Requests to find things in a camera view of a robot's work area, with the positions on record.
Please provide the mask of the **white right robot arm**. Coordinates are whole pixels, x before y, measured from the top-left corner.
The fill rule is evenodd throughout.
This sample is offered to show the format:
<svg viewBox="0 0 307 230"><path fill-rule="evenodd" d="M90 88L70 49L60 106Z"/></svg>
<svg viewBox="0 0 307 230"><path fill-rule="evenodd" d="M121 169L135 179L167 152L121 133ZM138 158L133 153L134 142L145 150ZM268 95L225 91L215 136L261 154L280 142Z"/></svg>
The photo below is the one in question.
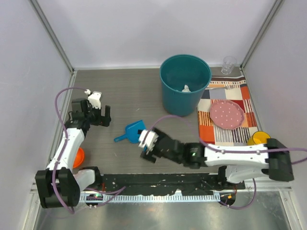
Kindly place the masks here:
<svg viewBox="0 0 307 230"><path fill-rule="evenodd" d="M289 150L274 138L252 146L217 146L183 143L157 128L138 130L138 134L145 160L154 163L157 158L166 158L190 169L219 166L216 182L222 189L258 177L279 182L294 180Z"/></svg>

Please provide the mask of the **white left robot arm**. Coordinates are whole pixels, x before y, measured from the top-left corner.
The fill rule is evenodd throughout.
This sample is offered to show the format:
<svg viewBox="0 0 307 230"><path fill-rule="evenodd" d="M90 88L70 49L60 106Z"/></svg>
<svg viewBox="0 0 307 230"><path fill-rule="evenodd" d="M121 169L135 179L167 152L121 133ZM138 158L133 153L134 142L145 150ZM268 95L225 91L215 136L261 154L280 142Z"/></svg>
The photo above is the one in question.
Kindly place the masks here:
<svg viewBox="0 0 307 230"><path fill-rule="evenodd" d="M87 99L74 99L71 106L71 119L65 123L54 158L45 170L39 170L35 175L42 208L75 207L83 190L97 191L103 182L96 166L82 168L77 174L72 170L78 149L90 127L109 126L110 106L105 106L105 114L101 115L101 100L97 93Z"/></svg>

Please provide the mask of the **blue plastic dustpan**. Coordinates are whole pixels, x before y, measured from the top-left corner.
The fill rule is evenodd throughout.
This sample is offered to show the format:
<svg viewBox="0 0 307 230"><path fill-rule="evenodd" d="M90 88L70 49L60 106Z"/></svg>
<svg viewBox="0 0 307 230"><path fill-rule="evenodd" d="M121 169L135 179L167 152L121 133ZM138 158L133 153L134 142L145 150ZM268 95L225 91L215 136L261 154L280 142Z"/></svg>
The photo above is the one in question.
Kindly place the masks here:
<svg viewBox="0 0 307 230"><path fill-rule="evenodd" d="M115 142L119 142L127 139L130 143L136 144L139 142L139 137L143 130L146 129L146 126L143 120L136 121L125 127L125 134L119 137L114 138Z"/></svg>

